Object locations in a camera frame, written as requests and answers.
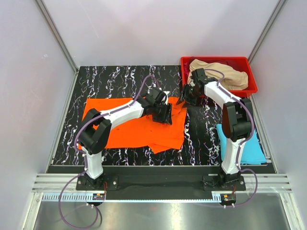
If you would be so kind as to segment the orange t shirt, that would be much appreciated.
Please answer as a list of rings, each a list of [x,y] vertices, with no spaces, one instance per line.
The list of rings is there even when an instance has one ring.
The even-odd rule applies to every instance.
[[[155,154],[168,149],[179,150],[184,142],[187,109],[176,104],[177,97],[170,97],[168,101],[172,104],[172,125],[154,122],[151,115],[130,120],[111,130],[106,148],[148,146]]]

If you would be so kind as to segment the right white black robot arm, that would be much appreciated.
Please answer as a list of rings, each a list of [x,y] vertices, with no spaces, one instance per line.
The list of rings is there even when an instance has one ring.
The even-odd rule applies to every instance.
[[[228,190],[240,180],[245,143],[252,138],[255,129],[253,108],[249,98],[235,96],[222,86],[221,81],[225,75],[221,71],[212,69],[222,75],[219,80],[208,77],[205,71],[206,69],[200,68],[191,72],[191,80],[184,84],[177,104],[195,105],[199,97],[206,96],[222,108],[222,131],[226,137],[225,156],[220,172],[208,185]]]

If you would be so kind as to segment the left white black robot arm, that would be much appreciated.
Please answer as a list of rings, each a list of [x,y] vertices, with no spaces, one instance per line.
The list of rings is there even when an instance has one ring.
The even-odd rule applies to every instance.
[[[149,93],[137,96],[116,108],[97,111],[90,109],[82,121],[75,146],[85,160],[83,176],[94,190],[103,186],[102,150],[106,148],[110,132],[130,120],[151,115],[154,122],[172,124],[172,104],[168,102],[168,91],[152,88]]]

